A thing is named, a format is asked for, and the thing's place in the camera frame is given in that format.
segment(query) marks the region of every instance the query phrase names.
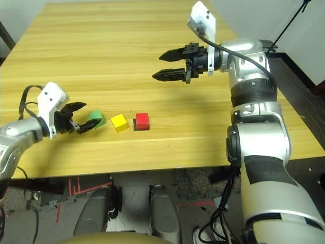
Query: red block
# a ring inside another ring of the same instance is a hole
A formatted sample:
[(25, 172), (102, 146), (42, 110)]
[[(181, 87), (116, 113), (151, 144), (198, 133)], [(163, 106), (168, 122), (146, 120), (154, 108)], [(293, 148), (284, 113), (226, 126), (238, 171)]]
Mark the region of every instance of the red block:
[(148, 130), (149, 129), (149, 116), (147, 113), (136, 114), (136, 128), (137, 130)]

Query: wood grain surface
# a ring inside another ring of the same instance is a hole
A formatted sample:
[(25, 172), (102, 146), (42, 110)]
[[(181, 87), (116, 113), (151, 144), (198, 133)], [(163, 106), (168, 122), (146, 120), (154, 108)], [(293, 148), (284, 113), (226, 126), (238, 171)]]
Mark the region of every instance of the wood grain surface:
[[(198, 38), (186, 26), (195, 1), (47, 4), (28, 28), (1, 73), (1, 125), (18, 118), (24, 88), (59, 84), (71, 102), (87, 106), (79, 123), (99, 109), (107, 124), (83, 135), (45, 138), (22, 156), (29, 177), (226, 165), (230, 125), (227, 73), (203, 74), (190, 85), (159, 82), (160, 69), (183, 68), (184, 61), (158, 60), (165, 51)], [(235, 34), (217, 18), (217, 42)], [(29, 101), (35, 101), (38, 90)], [(292, 159), (324, 156), (317, 140), (282, 94)], [(133, 131), (136, 113), (147, 112), (150, 131)], [(117, 134), (110, 118), (122, 113), (129, 129)], [(16, 170), (14, 177), (23, 177)]]

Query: yellow cube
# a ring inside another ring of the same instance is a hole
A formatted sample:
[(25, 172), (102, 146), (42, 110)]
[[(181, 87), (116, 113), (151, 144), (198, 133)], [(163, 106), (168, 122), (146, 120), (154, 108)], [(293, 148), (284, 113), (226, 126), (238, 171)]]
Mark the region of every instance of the yellow cube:
[(124, 131), (128, 128), (127, 121), (124, 118), (123, 114), (119, 114), (111, 118), (111, 121), (117, 133)]

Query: green cube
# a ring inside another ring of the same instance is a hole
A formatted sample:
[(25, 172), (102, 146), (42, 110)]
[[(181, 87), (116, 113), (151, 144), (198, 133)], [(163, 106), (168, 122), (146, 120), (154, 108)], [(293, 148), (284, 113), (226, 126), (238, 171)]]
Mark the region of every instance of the green cube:
[(99, 127), (106, 124), (105, 118), (99, 110), (95, 110), (94, 112), (92, 112), (88, 115), (88, 119), (93, 119), (93, 118), (101, 119), (101, 121), (98, 123), (98, 125), (95, 126), (95, 129), (98, 129)]

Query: silver robotic arm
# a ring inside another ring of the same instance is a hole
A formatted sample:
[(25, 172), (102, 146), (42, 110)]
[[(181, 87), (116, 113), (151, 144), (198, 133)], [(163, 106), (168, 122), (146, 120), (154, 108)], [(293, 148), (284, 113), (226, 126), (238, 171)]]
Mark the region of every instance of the silver robotic arm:
[(37, 118), (9, 123), (0, 129), (0, 180), (10, 179), (21, 155), (43, 139), (42, 126)]
[(203, 72), (209, 71), (211, 75), (211, 68), (228, 72), (233, 108), (226, 148), (228, 160), (240, 167), (241, 172), (247, 226), (243, 231), (244, 242), (325, 243), (323, 219), (308, 193), (285, 168), (290, 158), (290, 140), (261, 43), (251, 39), (227, 41), (220, 46), (212, 43), (215, 18), (201, 2), (193, 6), (187, 24), (215, 48), (190, 43), (167, 51), (159, 59), (169, 62), (185, 59), (186, 70), (161, 70), (153, 77), (190, 83), (191, 78)]
[(100, 119), (92, 119), (83, 125), (75, 123), (72, 119), (73, 112), (86, 104), (67, 104), (68, 95), (53, 82), (43, 87), (37, 100), (38, 115), (32, 114), (32, 117), (26, 119), (21, 117), (0, 128), (0, 181), (13, 176), (22, 154), (43, 137), (53, 139), (58, 132), (75, 131), (82, 134), (100, 122)]

